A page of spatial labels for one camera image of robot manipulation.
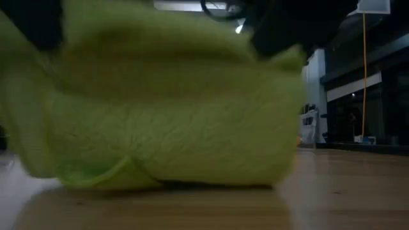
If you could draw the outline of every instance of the black object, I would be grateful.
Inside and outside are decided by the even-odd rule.
[[[7,150],[7,138],[4,128],[0,126],[0,150]]]
[[[256,2],[267,10],[259,24],[249,25],[256,28],[251,42],[260,58],[270,58],[296,43],[301,44],[308,55],[336,35],[339,25],[356,10],[358,2],[276,0],[269,7],[265,7],[263,1]]]
[[[245,18],[248,14],[248,10],[249,10],[249,6],[251,5],[250,3],[246,3],[244,1],[241,0],[227,0],[226,2],[226,11],[229,10],[230,6],[238,6],[240,7],[240,9],[237,12],[233,12],[233,13],[228,13],[227,16],[225,17],[219,17],[214,15],[206,6],[207,4],[207,0],[200,0],[200,6],[202,7],[203,12],[215,19],[215,20],[238,20],[238,19],[242,19]]]
[[[244,29],[255,29],[251,43],[260,58],[270,58],[296,43],[307,52],[324,44],[358,1],[243,0],[242,10],[226,20],[245,17]],[[0,9],[39,50],[56,49],[62,42],[61,0],[0,0]]]
[[[0,10],[37,49],[53,50],[61,43],[61,0],[0,0]]]

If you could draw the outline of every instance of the lime green towel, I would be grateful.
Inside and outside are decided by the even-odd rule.
[[[27,171],[75,188],[271,185],[292,165],[304,61],[257,62],[245,35],[128,1],[65,3],[40,54],[0,15],[0,114]]]

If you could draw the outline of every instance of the yellow wire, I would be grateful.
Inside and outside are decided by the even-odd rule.
[[[366,61],[366,17],[365,12],[362,14],[364,28],[364,107],[362,108],[362,140],[365,134],[365,116],[366,116],[366,77],[367,77],[367,61]]]

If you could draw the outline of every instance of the green cloth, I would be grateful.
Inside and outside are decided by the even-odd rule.
[[[39,54],[0,15],[0,115],[29,174],[74,188],[271,185],[293,164],[297,48],[260,63],[247,36],[127,1],[65,4]]]

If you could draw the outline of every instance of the folded fabric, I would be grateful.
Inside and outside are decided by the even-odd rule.
[[[303,56],[128,1],[65,2],[41,54],[0,15],[0,115],[29,174],[74,188],[271,185],[289,173]]]

